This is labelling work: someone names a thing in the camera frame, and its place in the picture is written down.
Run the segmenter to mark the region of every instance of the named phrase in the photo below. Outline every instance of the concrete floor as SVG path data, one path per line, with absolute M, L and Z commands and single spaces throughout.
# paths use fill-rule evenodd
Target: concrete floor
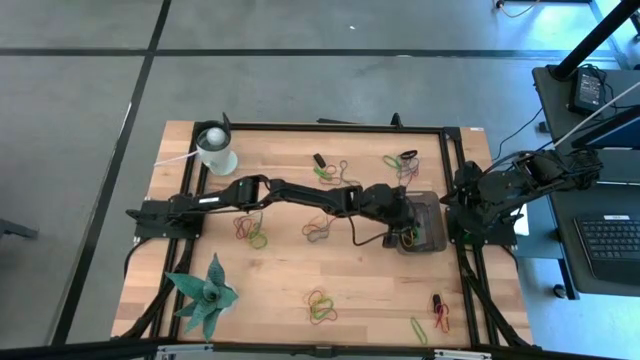
M 161 3 L 5 0 L 0 48 L 146 48 Z M 605 14 L 615 3 L 598 0 Z M 526 6 L 509 3 L 511 12 Z M 159 47 L 569 50 L 595 24 L 589 6 L 579 4 L 541 4 L 509 19 L 490 0 L 183 0 L 173 2 Z M 615 38 L 635 64 L 629 27 Z M 0 348 L 49 339 L 142 60 L 0 57 L 0 217 L 40 229 L 36 241 L 0 242 Z M 617 66 L 602 60 L 601 67 Z M 226 111 L 242 121 L 384 124 L 397 111 L 411 125 L 484 127 L 495 155 L 499 141 L 540 107 L 531 69 L 557 61 L 156 57 L 69 341 L 109 336 L 133 234 L 124 210 L 144 197 L 165 121 Z M 503 154 L 546 141 L 530 127 Z M 620 358 L 640 353 L 639 299 L 558 300 L 549 288 L 561 277 L 550 260 L 521 261 L 520 279 L 536 344 Z

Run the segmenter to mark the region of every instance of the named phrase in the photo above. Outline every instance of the wooden table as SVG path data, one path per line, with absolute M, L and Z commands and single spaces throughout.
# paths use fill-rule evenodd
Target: wooden table
M 187 121 L 167 122 L 157 160 L 185 154 L 193 125 Z M 466 158 L 486 168 L 491 158 L 484 131 L 461 131 Z M 394 170 L 382 162 L 382 156 L 417 149 L 420 175 L 408 189 L 435 191 L 439 196 L 446 193 L 438 137 L 434 135 L 242 130 L 233 133 L 231 147 L 238 154 L 238 168 L 231 176 L 209 174 L 205 192 L 223 189 L 231 181 L 253 174 L 329 189 L 319 184 L 312 171 L 315 153 L 321 153 L 328 164 L 347 160 L 345 178 L 357 179 L 364 187 L 385 182 L 397 185 Z M 453 144 L 449 148 L 455 169 Z M 167 199 L 178 193 L 184 166 L 181 160 L 156 167 L 148 196 Z M 199 168 L 196 160 L 191 189 L 195 189 Z M 214 341 L 419 346 L 409 322 L 415 317 L 428 336 L 428 346 L 469 346 L 453 246 L 444 252 L 415 256 L 384 249 L 379 241 L 355 247 L 346 219 L 333 223 L 329 238 L 312 244 L 301 234 L 301 228 L 320 214 L 318 209 L 295 204 L 271 205 L 264 210 L 262 227 L 269 243 L 260 250 L 236 239 L 232 221 L 237 214 L 206 217 L 203 234 L 195 243 L 191 274 L 204 278 L 217 253 L 227 282 L 239 295 L 232 310 L 220 317 Z M 354 223 L 358 241 L 386 229 L 364 218 L 354 218 Z M 152 239 L 133 255 L 112 335 L 122 334 L 133 325 L 156 295 L 167 244 L 166 239 Z M 513 259 L 493 246 L 484 248 L 484 256 L 494 302 L 520 336 L 531 341 Z M 337 321 L 309 323 L 305 295 L 316 287 L 334 299 Z M 443 294 L 450 308 L 448 334 L 434 328 L 435 315 L 429 303 L 436 292 Z M 165 306 L 161 335 L 168 333 L 173 299 L 172 295 Z M 482 308 L 477 299 L 475 304 L 481 340 L 487 342 Z M 203 340 L 200 328 L 182 334 L 185 324 L 183 319 L 179 339 Z

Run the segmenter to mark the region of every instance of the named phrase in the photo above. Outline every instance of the succulent plant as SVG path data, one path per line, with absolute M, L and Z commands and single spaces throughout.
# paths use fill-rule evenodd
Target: succulent plant
M 218 261 L 218 254 L 213 255 L 213 261 L 207 271 L 207 279 L 202 280 L 188 274 L 165 273 L 173 281 L 178 290 L 193 301 L 178 310 L 175 315 L 191 319 L 184 332 L 193 330 L 202 323 L 202 332 L 206 341 L 213 336 L 216 329 L 218 315 L 222 309 L 231 306 L 238 295 L 225 285 L 224 269 Z

